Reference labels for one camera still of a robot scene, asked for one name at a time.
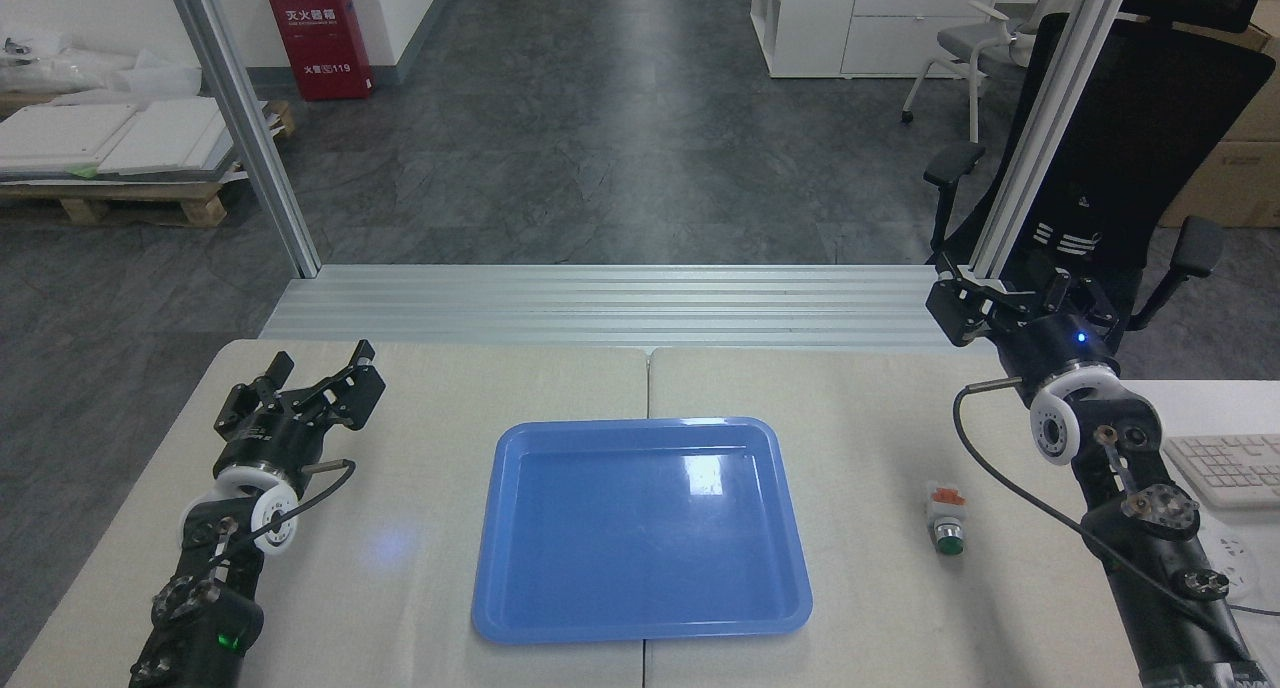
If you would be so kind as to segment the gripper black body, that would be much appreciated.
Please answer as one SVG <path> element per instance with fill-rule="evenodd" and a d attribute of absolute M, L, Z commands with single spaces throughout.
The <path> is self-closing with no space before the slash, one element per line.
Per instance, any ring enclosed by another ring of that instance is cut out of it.
<path fill-rule="evenodd" d="M 1106 341 L 1082 315 L 1041 316 L 1016 331 L 1016 377 L 1024 387 L 1038 389 L 1056 375 L 1093 364 L 1117 370 Z"/>
<path fill-rule="evenodd" d="M 315 419 L 306 422 L 301 416 L 269 410 L 230 413 L 215 422 L 215 432 L 225 441 L 212 465 L 215 477 L 230 465 L 255 465 L 275 471 L 288 483 L 310 483 L 302 468 L 315 464 L 323 454 L 323 428 Z"/>

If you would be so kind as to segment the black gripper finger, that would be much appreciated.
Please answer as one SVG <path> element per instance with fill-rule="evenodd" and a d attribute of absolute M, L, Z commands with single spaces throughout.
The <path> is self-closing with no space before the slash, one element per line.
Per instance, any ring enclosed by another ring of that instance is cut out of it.
<path fill-rule="evenodd" d="M 1047 313 L 1083 316 L 1100 329 L 1112 329 L 1119 324 L 1119 313 L 1108 295 L 1093 278 L 1074 278 L 1066 270 L 1053 270 L 1043 286 L 1042 308 Z"/>
<path fill-rule="evenodd" d="M 349 363 L 310 387 L 285 393 L 285 409 L 303 425 L 343 425 L 362 430 L 387 384 L 372 364 L 376 350 L 367 340 L 357 341 Z"/>
<path fill-rule="evenodd" d="M 221 439 L 232 439 L 236 428 L 247 425 L 256 410 L 279 409 L 284 382 L 293 372 L 294 361 L 285 350 L 278 352 L 265 373 L 251 382 L 234 384 L 215 419 L 215 432 Z"/>
<path fill-rule="evenodd" d="M 977 278 L 947 252 L 933 256 L 937 281 L 925 308 L 955 347 L 984 338 L 1005 349 L 1016 332 L 1046 315 L 1043 297 L 998 278 Z"/>

